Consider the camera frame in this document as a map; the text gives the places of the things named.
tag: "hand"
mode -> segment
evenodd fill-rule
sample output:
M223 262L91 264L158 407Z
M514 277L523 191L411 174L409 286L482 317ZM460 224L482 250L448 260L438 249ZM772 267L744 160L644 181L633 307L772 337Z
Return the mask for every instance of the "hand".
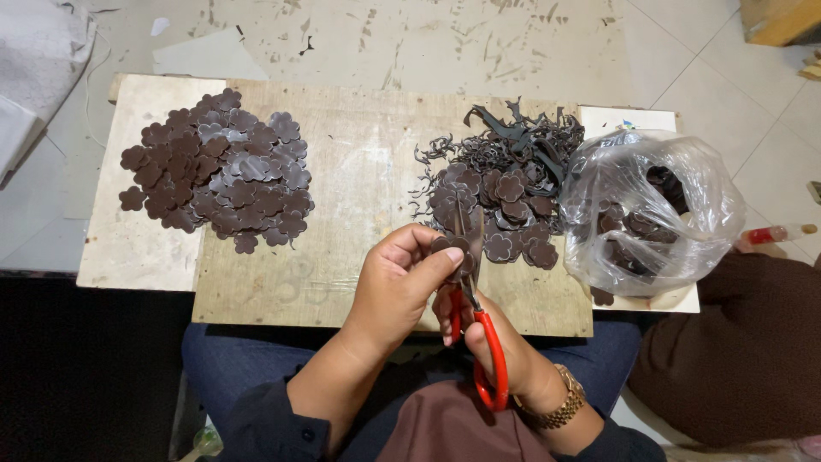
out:
M408 224L370 249L341 334L354 354L386 358L410 334L433 293L465 258L451 247L430 255L440 233Z
M439 320L439 328L446 346L451 344L450 313L453 306L450 293L455 289L457 289L455 285L440 289L433 301L433 312ZM493 327L499 336L499 343L502 344L511 395L516 395L525 406L529 409L537 409L537 412L550 413L558 409L567 396L567 388L556 367L516 332L516 328L493 300L478 291L476 299L482 309L490 315ZM467 298L462 297L462 304L456 309L460 310L462 325L466 328L467 348L482 364L488 379L494 382L493 359L484 335L484 327L481 323L475 322L473 307Z

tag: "right hand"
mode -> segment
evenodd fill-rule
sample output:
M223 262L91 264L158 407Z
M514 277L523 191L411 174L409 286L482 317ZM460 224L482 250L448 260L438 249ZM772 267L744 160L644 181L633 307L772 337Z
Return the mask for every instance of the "right hand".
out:
M455 285L442 287L433 301L433 312L439 320L439 329L446 346L451 345L450 314L454 309L450 293L456 289L458 288ZM544 413L558 409L566 398L567 388L556 367L516 332L516 328L493 300L479 291L476 292L476 299L482 309L490 315L499 336L499 343L502 344L510 394L516 395L529 409L538 409ZM480 322L475 322L473 307L465 297L462 297L462 304L456 309L460 310L462 325L466 328L467 348L482 364L488 379L492 383L495 382L493 358L484 335L484 326Z

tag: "plastic bag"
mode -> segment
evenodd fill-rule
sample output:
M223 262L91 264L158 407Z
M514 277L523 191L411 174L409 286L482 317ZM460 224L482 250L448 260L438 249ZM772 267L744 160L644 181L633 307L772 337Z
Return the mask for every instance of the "plastic bag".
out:
M689 213L680 217L648 182L653 166L667 167L681 181ZM599 234L606 201L678 238L652 242L623 226ZM652 297L705 277L746 219L744 199L719 153L696 137L664 130L620 130L585 141L570 158L559 203L565 268L591 287L622 296ZM614 249L635 259L630 268L618 264Z

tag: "scissor blade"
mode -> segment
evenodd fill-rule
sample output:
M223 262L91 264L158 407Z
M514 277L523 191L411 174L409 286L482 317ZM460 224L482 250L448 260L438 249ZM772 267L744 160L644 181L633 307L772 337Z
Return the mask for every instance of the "scissor blade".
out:
M482 252L484 250L484 209L477 205L470 212L470 222L472 228L466 238L470 243L470 254L473 256L476 267L473 271L472 283L474 293L479 283L479 268L482 265Z

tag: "scissors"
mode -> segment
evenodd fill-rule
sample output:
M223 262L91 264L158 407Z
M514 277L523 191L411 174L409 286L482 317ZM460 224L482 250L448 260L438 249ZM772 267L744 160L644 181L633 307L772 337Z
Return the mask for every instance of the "scissors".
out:
M476 382L476 390L485 405L493 412L499 412L507 407L507 364L505 363L505 355L502 351L502 344L499 342L499 336L496 329L493 327L493 322L490 320L490 315L482 309L479 301L476 300L476 285L479 282L479 266L482 263L482 250L484 246L484 211L481 206L476 206L473 213L471 213L469 220L475 225L470 231L466 231L465 215L462 213L461 201L456 200L456 215L458 219L454 225L455 235L462 236L470 243L470 253L476 262L475 270L472 275L463 277L459 283L460 288L451 292L451 340L452 344L456 344L461 338L461 300L462 294L468 299L470 305L473 307L473 317L478 322L482 323L484 327L484 336L488 340L490 346L490 354L493 357L493 370L496 372L496 397L493 398L490 394L490 381L484 373L484 368L479 363L478 359L473 362L473 380Z

